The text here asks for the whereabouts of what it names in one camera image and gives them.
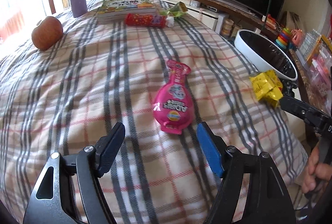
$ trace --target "book on shelf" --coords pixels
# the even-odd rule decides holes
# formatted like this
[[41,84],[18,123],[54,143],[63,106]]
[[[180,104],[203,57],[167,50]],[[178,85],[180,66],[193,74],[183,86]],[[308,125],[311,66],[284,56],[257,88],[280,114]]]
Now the book on shelf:
[[150,0],[105,0],[97,10],[99,22],[124,19],[127,14],[155,13],[157,7]]

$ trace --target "person's hand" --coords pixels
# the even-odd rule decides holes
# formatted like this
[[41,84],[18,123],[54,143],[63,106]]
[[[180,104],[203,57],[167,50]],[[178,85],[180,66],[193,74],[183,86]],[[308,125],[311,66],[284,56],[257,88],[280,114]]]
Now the person's hand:
[[318,163],[319,161],[319,149],[318,144],[313,149],[305,168],[305,176],[302,185],[303,193],[314,190],[316,188],[315,176],[329,181],[332,177],[332,167],[328,164]]

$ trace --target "yellow wrapper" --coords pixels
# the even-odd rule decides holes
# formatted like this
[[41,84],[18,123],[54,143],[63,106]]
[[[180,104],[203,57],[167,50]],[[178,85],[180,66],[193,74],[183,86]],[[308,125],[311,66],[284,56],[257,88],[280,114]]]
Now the yellow wrapper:
[[281,89],[283,84],[276,76],[274,70],[267,72],[261,72],[258,75],[253,74],[253,77],[249,77],[257,100],[264,99],[270,103],[273,107],[278,105],[278,101],[283,97]]

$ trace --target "plaid bedspread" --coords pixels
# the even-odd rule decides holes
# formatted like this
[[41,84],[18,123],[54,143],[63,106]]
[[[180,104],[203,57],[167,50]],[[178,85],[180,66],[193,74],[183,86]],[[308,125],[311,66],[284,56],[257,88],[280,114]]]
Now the plaid bedspread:
[[[91,11],[79,18],[70,9],[57,15],[64,35],[49,50],[29,39],[0,62],[0,200],[18,221],[50,154],[94,145],[116,122],[126,138],[100,184],[117,223],[203,222],[220,179],[196,137],[202,121],[242,152],[268,151],[285,182],[295,180],[307,155],[286,114],[255,100],[254,67],[232,45],[190,15],[165,29],[98,25],[93,9],[101,3],[89,2]],[[152,116],[168,59],[192,69],[186,86],[195,120],[180,136],[161,132]],[[77,189],[76,202],[83,212]]]

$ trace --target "pink candy package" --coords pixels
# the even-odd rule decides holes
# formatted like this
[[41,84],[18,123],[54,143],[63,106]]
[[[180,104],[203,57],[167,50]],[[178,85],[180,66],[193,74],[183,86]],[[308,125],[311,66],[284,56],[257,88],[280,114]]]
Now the pink candy package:
[[153,105],[153,116],[161,124],[161,130],[181,134],[194,118],[193,100],[185,88],[185,75],[190,68],[180,62],[169,60],[169,82],[159,89]]

